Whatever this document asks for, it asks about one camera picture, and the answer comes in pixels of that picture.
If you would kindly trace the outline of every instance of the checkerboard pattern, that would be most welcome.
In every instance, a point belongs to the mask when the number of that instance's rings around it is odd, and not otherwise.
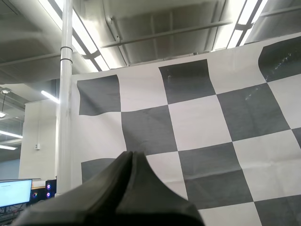
[[[145,152],[208,226],[301,225],[300,53],[297,37],[78,81],[82,181]]]

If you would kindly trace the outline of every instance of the ceiling beam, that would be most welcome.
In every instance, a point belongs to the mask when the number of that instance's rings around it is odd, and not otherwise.
[[[213,27],[220,27],[220,26],[229,25],[229,24],[232,24],[232,23],[233,22],[230,21],[230,20],[225,20],[225,21],[210,23],[210,24],[207,24],[207,25],[200,25],[200,26],[177,29],[177,30],[173,30],[173,31],[167,31],[167,32],[162,32],[162,33],[157,33],[157,34],[152,34],[152,35],[146,35],[146,36],[142,36],[138,39],[114,41],[114,42],[109,43],[108,45],[102,46],[101,48],[121,46],[121,45],[129,44],[129,43],[134,43],[134,42],[138,42],[138,41],[145,41],[145,40],[151,40],[151,39],[164,37],[164,36],[169,36],[169,35],[174,35],[174,34],[205,30],[205,29],[209,29],[209,28],[213,28]]]
[[[279,10],[274,10],[271,12],[261,13],[259,17],[269,17],[269,16],[275,16],[283,13],[289,13],[293,11],[301,10],[301,6],[294,6],[294,7],[288,7],[288,8],[282,8]]]
[[[42,56],[34,56],[34,57],[22,59],[22,60],[14,60],[14,61],[1,63],[0,67],[7,66],[7,65],[19,64],[19,63],[24,63],[24,62],[29,62],[29,61],[35,61],[35,60],[51,59],[51,58],[60,57],[60,56],[61,56],[61,53],[51,53],[51,54],[46,54],[46,55],[42,55]]]

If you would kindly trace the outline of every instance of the ceiling pipe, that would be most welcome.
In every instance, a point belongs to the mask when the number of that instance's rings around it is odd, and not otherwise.
[[[121,45],[129,44],[129,43],[134,43],[134,42],[138,42],[138,41],[145,41],[145,40],[155,39],[155,38],[159,38],[159,37],[174,35],[174,34],[200,31],[200,30],[205,30],[205,29],[209,29],[209,28],[225,26],[225,25],[229,25],[229,24],[232,24],[232,23],[233,23],[233,21],[225,20],[225,21],[210,23],[210,24],[207,24],[207,25],[200,25],[200,26],[177,29],[177,30],[173,30],[173,31],[167,31],[167,32],[162,32],[162,33],[157,33],[157,34],[152,34],[152,35],[146,35],[146,36],[142,36],[138,39],[114,41],[114,42],[109,43],[108,45],[102,46],[101,48],[121,46]]]

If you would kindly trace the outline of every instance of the monitor screen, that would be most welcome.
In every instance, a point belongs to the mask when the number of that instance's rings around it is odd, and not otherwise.
[[[0,183],[0,207],[29,202],[32,180]]]

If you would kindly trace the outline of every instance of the metal pipe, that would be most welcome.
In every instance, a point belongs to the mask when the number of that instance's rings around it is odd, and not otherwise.
[[[57,193],[71,189],[71,75],[72,75],[72,8],[73,0],[64,0],[61,47],[60,104],[58,107],[58,168]]]
[[[189,27],[189,28],[183,28],[183,29],[177,29],[173,31],[167,31],[167,32],[162,32],[162,33],[157,33],[157,34],[152,34],[152,35],[146,35],[142,36],[138,39],[131,39],[131,40],[120,40],[114,41],[109,43],[108,45],[102,46],[101,48],[109,48],[113,46],[121,46],[133,42],[138,42],[138,41],[145,41],[145,40],[150,40],[150,39],[155,39],[159,37],[164,37],[164,36],[169,36],[169,35],[174,35],[174,34],[180,34],[180,33],[186,33],[186,32],[194,32],[194,31],[199,31],[199,30],[204,30],[204,29],[209,29],[213,27],[220,27],[220,26],[225,26],[232,24],[233,22],[230,20],[225,20],[225,21],[220,21],[220,22],[215,22],[215,23],[210,23],[207,25],[200,25],[200,26],[195,26],[195,27]]]

